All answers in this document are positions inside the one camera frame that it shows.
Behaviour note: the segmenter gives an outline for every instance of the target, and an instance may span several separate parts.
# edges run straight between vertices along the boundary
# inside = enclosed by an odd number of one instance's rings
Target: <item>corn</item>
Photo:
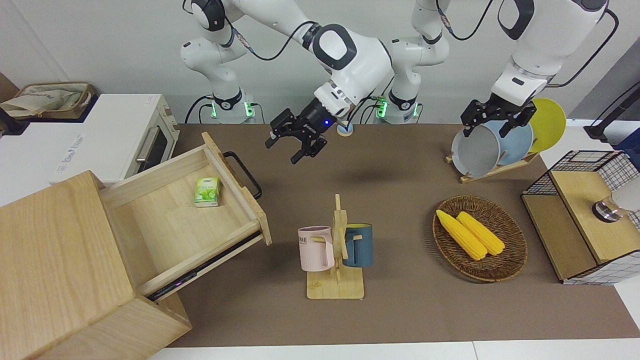
[[[480,221],[462,211],[458,214],[458,221],[464,225],[486,247],[491,255],[500,254],[504,250],[502,240],[486,228]]]
[[[469,231],[462,226],[454,217],[442,210],[436,210],[436,214],[440,219],[440,223],[445,230],[451,235],[453,240],[473,259],[484,259],[487,250],[482,243]]]

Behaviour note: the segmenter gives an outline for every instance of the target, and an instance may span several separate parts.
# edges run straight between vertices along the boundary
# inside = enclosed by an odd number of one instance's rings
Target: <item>wire basket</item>
[[[473,260],[444,229],[437,215],[433,216],[433,237],[443,257],[461,273],[484,282],[510,279],[520,273],[527,262],[527,242],[520,226],[493,202],[475,196],[457,196],[444,201],[439,210],[456,217],[466,211],[480,221],[502,242],[501,254]]]

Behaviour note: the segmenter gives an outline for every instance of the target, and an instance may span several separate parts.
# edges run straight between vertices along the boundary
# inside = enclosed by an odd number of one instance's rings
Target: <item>green tissue package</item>
[[[193,202],[198,208],[218,206],[220,199],[220,179],[217,177],[201,177],[196,184],[196,195]]]

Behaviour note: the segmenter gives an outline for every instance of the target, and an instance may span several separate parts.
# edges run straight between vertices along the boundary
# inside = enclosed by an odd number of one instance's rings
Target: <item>brown tabletop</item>
[[[182,126],[175,154],[209,132],[236,152],[264,195],[274,244],[254,245],[181,290],[193,330],[174,347],[318,345],[471,340],[631,338],[640,332],[613,287],[561,285],[520,193],[545,171],[528,167],[459,184],[443,161],[453,125],[356,126],[328,131],[314,159],[291,165],[293,138],[264,146],[268,126]],[[331,225],[333,194],[350,222],[374,228],[374,265],[363,300],[308,300],[296,230]],[[433,253],[440,202],[476,195],[504,208],[527,239],[522,273],[495,284],[466,280]]]

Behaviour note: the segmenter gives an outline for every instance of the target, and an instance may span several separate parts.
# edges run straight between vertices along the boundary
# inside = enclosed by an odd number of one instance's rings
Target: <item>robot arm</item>
[[[502,22],[500,26],[517,41],[517,48],[493,85],[489,100],[473,100],[462,113],[465,136],[489,120],[507,120],[500,130],[502,137],[516,126],[527,125],[536,112],[531,99],[544,90],[565,59],[586,39],[608,4],[608,0],[514,2],[517,21],[511,28]]]
[[[293,0],[192,0],[192,9],[203,28],[213,33],[226,31],[231,46],[244,42],[244,46],[253,51],[239,34],[235,36],[236,31],[229,24],[234,21],[231,15],[238,19],[246,14],[292,36],[331,74],[330,80],[314,92],[315,98],[300,115],[295,116],[286,109],[271,122],[267,147],[285,136],[293,136],[302,143],[300,151],[291,158],[292,163],[304,156],[317,155],[327,143],[322,134],[363,101],[391,68],[390,55],[378,39],[364,37],[338,24],[320,26],[309,21]],[[208,78],[221,74],[219,71],[207,73]]]
[[[236,73],[224,63],[246,54],[246,48],[236,40],[224,18],[216,19],[216,2],[193,0],[191,9],[203,29],[203,36],[190,40],[180,49],[184,64],[191,70],[203,74],[211,86],[214,113],[220,122],[240,124],[249,117],[245,104],[253,99],[238,84]],[[237,11],[232,14],[238,18]]]
[[[446,9],[449,0],[440,1],[440,6]],[[449,55],[449,42],[442,36],[442,21],[435,0],[416,0],[411,24],[419,36],[391,41],[395,78],[387,95],[384,117],[391,124],[404,124],[413,117],[422,82],[414,68],[438,65]]]

